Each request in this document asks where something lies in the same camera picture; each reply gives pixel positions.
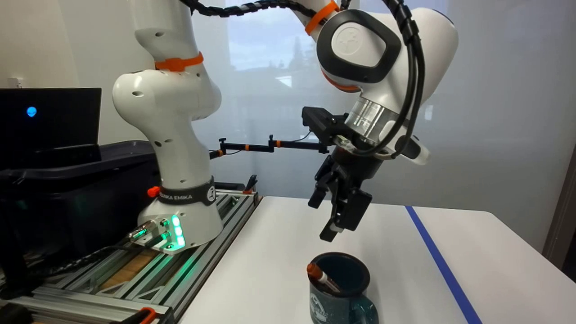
blue tape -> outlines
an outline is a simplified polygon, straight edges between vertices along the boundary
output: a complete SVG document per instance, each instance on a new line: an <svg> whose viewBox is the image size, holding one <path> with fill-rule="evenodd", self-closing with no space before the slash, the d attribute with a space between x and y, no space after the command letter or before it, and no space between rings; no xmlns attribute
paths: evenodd
<svg viewBox="0 0 576 324"><path fill-rule="evenodd" d="M464 319L468 324L482 324L479 314L473 310L472 303L468 301L464 290L461 288L461 285L457 283L457 279L454 278L448 263L445 261L443 254L437 251L432 236L428 234L427 227L421 224L418 213L414 211L414 207L407 206L407 211L421 236L421 240L425 242L436 267L439 269L439 272L443 274L457 306L461 308Z"/></svg>

white table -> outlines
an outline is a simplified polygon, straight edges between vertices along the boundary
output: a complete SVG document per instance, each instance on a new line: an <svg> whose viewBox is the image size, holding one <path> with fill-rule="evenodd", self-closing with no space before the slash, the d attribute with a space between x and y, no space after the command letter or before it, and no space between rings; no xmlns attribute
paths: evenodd
<svg viewBox="0 0 576 324"><path fill-rule="evenodd" d="M383 324L463 324L419 231L401 206L374 206L356 233L319 240L329 215L306 200L265 198L216 267L184 324L310 324L304 267L338 251L373 276L367 297ZM416 213L484 324L574 324L576 285L493 215Z"/></svg>

cup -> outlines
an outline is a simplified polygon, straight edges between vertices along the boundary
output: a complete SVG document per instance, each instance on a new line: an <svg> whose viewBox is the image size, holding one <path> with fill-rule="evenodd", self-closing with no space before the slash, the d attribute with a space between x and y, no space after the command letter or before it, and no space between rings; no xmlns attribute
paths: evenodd
<svg viewBox="0 0 576 324"><path fill-rule="evenodd" d="M313 324L378 324L376 306L364 296L367 267L353 256L329 252L308 265Z"/></svg>

black monitor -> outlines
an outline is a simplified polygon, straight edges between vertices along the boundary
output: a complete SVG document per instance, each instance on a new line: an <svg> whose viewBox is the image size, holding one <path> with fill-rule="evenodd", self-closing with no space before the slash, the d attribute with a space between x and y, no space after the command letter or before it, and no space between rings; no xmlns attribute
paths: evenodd
<svg viewBox="0 0 576 324"><path fill-rule="evenodd" d="M101 89L2 89L0 170L99 159L99 110Z"/></svg>

blue light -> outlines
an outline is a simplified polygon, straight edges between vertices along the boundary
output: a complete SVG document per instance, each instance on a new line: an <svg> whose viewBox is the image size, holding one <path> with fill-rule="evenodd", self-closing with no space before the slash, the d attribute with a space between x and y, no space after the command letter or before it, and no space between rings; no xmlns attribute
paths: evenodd
<svg viewBox="0 0 576 324"><path fill-rule="evenodd" d="M34 117L38 116L38 108L36 108L36 107L29 107L29 108L25 110L25 116L27 116L29 119L34 119Z"/></svg>

